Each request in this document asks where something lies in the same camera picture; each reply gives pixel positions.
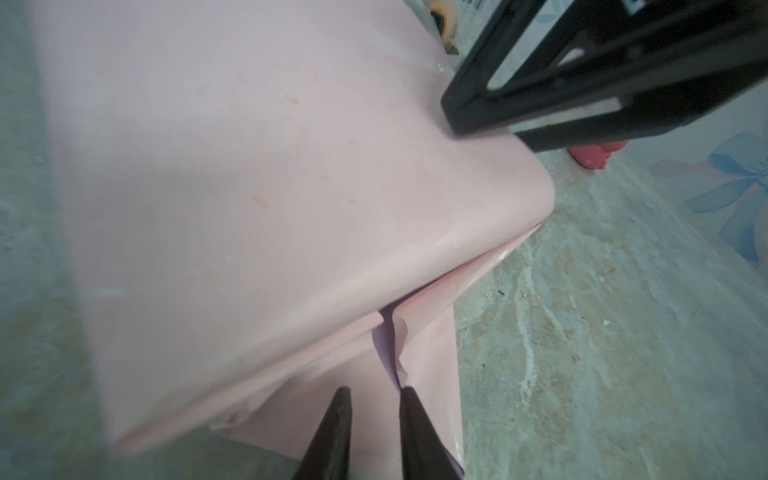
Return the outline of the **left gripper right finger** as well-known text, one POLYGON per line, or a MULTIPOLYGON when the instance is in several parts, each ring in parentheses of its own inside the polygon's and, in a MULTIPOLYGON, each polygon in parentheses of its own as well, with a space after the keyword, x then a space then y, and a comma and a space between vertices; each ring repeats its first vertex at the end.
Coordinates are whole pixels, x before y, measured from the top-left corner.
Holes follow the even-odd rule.
POLYGON ((405 480, 460 480, 462 472, 440 441, 416 391, 400 394, 402 475, 405 480))

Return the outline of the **purple wrapping paper sheet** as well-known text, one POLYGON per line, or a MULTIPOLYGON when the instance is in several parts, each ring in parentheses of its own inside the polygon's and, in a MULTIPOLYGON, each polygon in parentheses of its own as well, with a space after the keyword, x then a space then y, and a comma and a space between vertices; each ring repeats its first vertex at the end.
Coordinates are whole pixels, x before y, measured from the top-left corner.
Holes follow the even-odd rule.
POLYGON ((351 466, 401 475, 413 388, 450 473, 453 305, 553 210, 509 133, 456 140, 402 1, 30 1, 107 438, 201 426, 300 458, 339 388, 351 466))

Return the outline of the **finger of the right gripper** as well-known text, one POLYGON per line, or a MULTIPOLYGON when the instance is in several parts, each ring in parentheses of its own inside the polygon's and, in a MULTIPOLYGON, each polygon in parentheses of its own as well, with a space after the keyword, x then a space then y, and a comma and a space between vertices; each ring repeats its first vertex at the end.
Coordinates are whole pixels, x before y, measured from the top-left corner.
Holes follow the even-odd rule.
POLYGON ((534 152, 661 135, 715 111, 767 78, 765 60, 638 94, 621 109, 516 134, 534 152))
POLYGON ((767 62, 763 1, 575 1, 502 85, 496 71, 540 9, 504 1, 446 89, 453 132, 468 136, 767 62))

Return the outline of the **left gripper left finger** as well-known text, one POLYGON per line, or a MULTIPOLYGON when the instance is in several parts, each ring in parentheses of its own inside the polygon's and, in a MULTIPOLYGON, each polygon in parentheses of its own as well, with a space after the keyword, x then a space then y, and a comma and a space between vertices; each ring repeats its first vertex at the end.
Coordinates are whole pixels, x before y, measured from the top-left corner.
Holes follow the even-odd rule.
POLYGON ((348 480, 352 433, 348 387, 336 390, 293 480, 348 480))

